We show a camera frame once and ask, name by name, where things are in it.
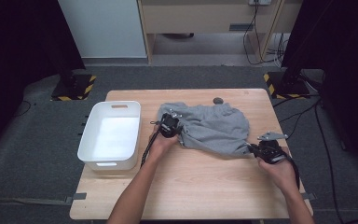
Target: white plastic bin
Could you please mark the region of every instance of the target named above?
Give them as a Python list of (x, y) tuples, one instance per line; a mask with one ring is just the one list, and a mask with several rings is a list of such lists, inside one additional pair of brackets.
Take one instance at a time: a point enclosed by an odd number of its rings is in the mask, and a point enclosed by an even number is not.
[(141, 105), (135, 101), (96, 104), (77, 156), (93, 170), (130, 170), (138, 159)]

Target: bin handle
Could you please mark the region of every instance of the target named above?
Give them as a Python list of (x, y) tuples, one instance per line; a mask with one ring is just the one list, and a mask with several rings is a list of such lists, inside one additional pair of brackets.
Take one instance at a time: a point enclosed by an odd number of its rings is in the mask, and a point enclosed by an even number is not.
[(111, 105), (112, 109), (128, 109), (128, 105)]
[(116, 162), (97, 162), (97, 166), (117, 166)]

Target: human hand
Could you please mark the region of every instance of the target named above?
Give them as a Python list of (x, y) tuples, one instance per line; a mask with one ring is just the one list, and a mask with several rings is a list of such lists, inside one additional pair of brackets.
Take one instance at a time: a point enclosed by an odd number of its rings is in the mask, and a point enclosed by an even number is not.
[[(287, 147), (283, 147), (282, 150), (289, 154)], [(257, 160), (260, 168), (268, 173), (283, 194), (298, 191), (295, 170), (290, 161), (281, 160), (275, 164), (268, 164), (260, 158)]]
[[(150, 135), (149, 139), (158, 131), (158, 125), (154, 126), (153, 132)], [(178, 136), (174, 136), (172, 138), (166, 138), (159, 133), (153, 142), (153, 145), (150, 148), (148, 160), (157, 160), (159, 161), (165, 153), (178, 142)]]

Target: white cabinet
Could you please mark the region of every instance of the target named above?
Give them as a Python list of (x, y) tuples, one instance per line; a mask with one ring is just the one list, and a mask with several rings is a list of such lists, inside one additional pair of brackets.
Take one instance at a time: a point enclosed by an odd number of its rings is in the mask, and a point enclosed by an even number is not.
[(136, 0), (59, 0), (82, 58), (146, 58)]

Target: wooden table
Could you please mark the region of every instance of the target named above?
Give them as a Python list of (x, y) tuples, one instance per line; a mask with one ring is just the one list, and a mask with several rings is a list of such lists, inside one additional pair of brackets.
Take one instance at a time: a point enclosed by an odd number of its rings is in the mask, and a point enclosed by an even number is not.
[[(140, 159), (152, 133), (150, 121), (157, 120), (159, 106), (168, 102), (213, 105), (213, 98), (238, 108), (250, 121), (248, 142), (281, 127), (265, 90), (147, 90), (110, 91), (106, 101), (138, 101), (142, 107), (138, 163), (129, 171), (92, 171), (84, 167), (74, 200), (72, 219), (107, 219), (117, 198), (140, 167)], [(286, 147), (284, 140), (280, 145)], [(175, 145), (158, 167), (147, 197), (143, 219), (263, 219), (288, 218), (279, 189), (258, 167), (253, 155), (231, 159), (197, 149)]]

